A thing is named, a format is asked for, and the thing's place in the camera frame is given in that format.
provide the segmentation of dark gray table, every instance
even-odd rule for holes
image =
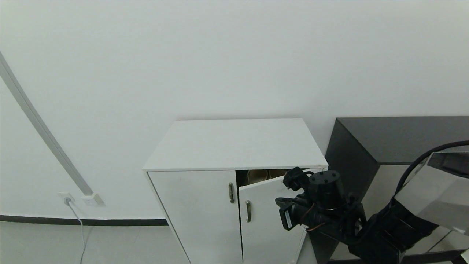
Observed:
[[[362,199],[381,165],[410,164],[433,147],[468,139],[469,116],[337,118],[325,158],[341,174],[345,192]],[[315,231],[309,235],[318,264],[327,263],[338,243]]]

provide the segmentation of power outlet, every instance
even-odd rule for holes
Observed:
[[[58,192],[57,195],[62,199],[62,202],[64,202],[66,198],[70,198],[72,202],[75,202],[75,199],[73,199],[70,193]]]
[[[93,193],[92,195],[83,196],[83,202],[88,206],[104,206],[103,199],[97,193]]]

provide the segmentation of white cabinet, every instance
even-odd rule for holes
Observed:
[[[327,170],[302,119],[176,121],[144,167],[192,264],[296,263],[306,235],[283,229],[277,197],[295,197],[282,177],[248,170]]]

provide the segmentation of cabinet door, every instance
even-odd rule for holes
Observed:
[[[164,171],[149,175],[191,264],[242,263],[234,171]]]
[[[294,264],[298,259],[306,231],[299,225],[290,231],[283,229],[275,198],[293,198],[303,191],[287,189],[282,180],[279,177],[239,188],[244,264]],[[246,201],[250,203],[250,222]]]

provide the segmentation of black baseboard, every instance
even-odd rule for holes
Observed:
[[[401,264],[426,264],[426,263],[437,263],[445,261],[457,261],[462,259],[461,254],[464,250],[451,250],[443,252],[434,252],[421,255],[410,255],[405,256]],[[360,259],[350,259],[350,260],[331,260],[327,264],[365,264]]]
[[[45,224],[45,225],[80,225],[77,219],[47,218],[47,217],[20,217],[0,215],[0,221]],[[82,219],[83,225],[89,226],[166,226],[166,219]]]

